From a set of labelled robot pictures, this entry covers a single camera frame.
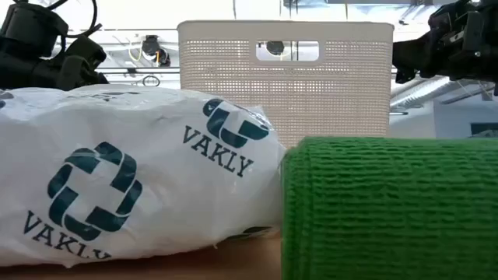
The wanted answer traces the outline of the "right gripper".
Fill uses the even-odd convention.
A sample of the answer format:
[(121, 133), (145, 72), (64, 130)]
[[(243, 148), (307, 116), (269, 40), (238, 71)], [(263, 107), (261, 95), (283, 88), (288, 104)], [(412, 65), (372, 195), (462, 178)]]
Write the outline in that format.
[(421, 37), (393, 43), (397, 84), (412, 81), (416, 74), (428, 79), (430, 73), (452, 80), (497, 80), (497, 0), (442, 5), (428, 24), (430, 32)]

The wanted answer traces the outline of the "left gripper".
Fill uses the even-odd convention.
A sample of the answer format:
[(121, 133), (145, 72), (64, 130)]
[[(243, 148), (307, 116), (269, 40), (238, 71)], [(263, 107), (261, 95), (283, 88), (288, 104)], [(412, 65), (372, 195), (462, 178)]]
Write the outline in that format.
[(107, 58), (103, 48), (88, 37), (77, 38), (65, 51), (55, 56), (58, 67), (55, 87), (71, 90), (82, 86), (108, 84), (96, 69)]

